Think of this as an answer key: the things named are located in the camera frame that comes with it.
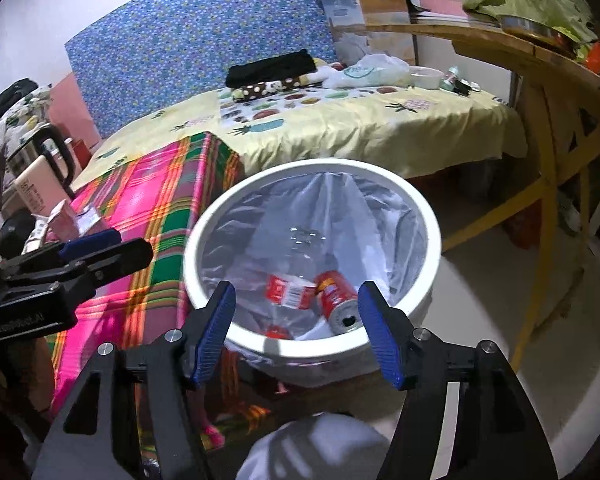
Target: metal screw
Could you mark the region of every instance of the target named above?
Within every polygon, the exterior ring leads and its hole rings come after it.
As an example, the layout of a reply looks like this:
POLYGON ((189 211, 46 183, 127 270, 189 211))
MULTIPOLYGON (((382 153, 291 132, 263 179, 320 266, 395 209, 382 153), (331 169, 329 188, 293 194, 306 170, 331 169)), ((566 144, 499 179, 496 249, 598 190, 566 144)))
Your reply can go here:
POLYGON ((113 352, 113 343, 102 343, 98 346, 98 354, 100 355, 108 355, 113 352))
POLYGON ((496 350, 498 349, 498 345, 496 345, 496 343, 494 343, 493 341, 485 339, 480 343, 480 348, 482 348, 483 351, 487 352, 487 354, 495 354, 496 350))
POLYGON ((420 328, 416 328, 413 331, 413 336, 418 341, 426 341, 427 339, 429 339, 431 337, 431 332, 429 332, 429 330, 427 330, 426 328, 420 327, 420 328))
POLYGON ((164 334, 164 338, 169 342, 173 343, 182 337, 182 332, 177 328, 172 328, 164 334))

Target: barcode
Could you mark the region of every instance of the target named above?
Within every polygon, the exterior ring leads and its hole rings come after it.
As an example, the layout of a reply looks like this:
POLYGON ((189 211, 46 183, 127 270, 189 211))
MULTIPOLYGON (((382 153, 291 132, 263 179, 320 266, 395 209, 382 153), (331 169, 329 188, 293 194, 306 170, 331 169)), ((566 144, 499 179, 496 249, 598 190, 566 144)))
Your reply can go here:
POLYGON ((287 308, 300 308, 303 293, 304 286, 287 283, 285 293, 282 296, 282 300, 280 300, 280 305, 287 308))

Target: trash can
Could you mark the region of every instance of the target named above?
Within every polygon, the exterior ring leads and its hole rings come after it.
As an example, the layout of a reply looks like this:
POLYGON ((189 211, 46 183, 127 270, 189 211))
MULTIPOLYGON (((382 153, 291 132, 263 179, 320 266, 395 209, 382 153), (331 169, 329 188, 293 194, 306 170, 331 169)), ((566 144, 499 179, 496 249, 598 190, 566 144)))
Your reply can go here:
MULTIPOLYGON (((378 369, 364 328, 313 339, 307 338, 320 330, 293 340, 264 335, 263 314, 272 308, 266 278, 293 226, 320 232, 323 268, 337 270, 355 289, 375 281, 388 303, 417 326, 440 264, 432 209, 407 181, 377 166, 302 160, 256 174, 221 195, 187 241, 184 280, 192 306, 203 308, 216 284, 230 280, 237 306, 225 344, 254 368, 305 387, 378 369)), ((317 327, 324 323, 316 319, 317 327)))

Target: kettle handle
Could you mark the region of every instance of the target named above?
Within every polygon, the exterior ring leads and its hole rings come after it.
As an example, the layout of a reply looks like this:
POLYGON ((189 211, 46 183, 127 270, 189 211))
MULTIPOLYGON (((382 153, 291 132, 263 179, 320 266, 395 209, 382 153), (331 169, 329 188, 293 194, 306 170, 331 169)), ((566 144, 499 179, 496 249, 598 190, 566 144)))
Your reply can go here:
POLYGON ((69 152, 69 149, 64 143, 64 138, 62 138, 60 130, 53 124, 47 124, 46 126, 43 126, 38 131, 36 131, 35 134, 33 134, 33 136, 31 137, 31 142, 33 143, 36 151, 46 158, 46 161, 48 162, 49 166, 51 167, 51 170, 54 172, 56 178, 62 185, 62 188, 67 193, 69 198, 73 200, 75 198, 75 193, 71 189, 70 184, 74 181, 75 163, 74 158, 72 157, 71 153, 69 152), (62 176, 62 171, 60 171, 60 168, 56 164, 53 155, 51 155, 51 152, 49 152, 49 150, 45 148, 44 142, 47 139, 52 140, 53 143, 58 147, 58 150, 60 151, 60 156, 66 164, 66 177, 62 176))

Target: yellow bedsheet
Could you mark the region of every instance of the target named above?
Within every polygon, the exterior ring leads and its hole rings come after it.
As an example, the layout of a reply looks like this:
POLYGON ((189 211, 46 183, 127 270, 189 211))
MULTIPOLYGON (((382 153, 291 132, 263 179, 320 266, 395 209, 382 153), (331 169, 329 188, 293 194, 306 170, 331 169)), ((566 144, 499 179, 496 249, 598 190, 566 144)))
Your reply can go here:
POLYGON ((355 91, 355 98, 343 98, 348 93, 337 91, 308 94, 325 98, 304 98, 294 104, 289 96, 282 96, 285 101, 279 104, 257 104, 260 100, 250 106, 278 106, 280 110, 260 112, 269 115, 248 122, 237 110, 227 113, 234 108, 226 102, 226 90, 199 94, 133 121, 109 137, 73 187, 205 130, 240 154, 247 175, 318 156, 362 160, 410 177, 462 162, 500 158, 502 153, 526 155, 520 117, 487 92, 464 97, 419 88, 389 93, 377 90, 370 89, 368 94, 355 91))

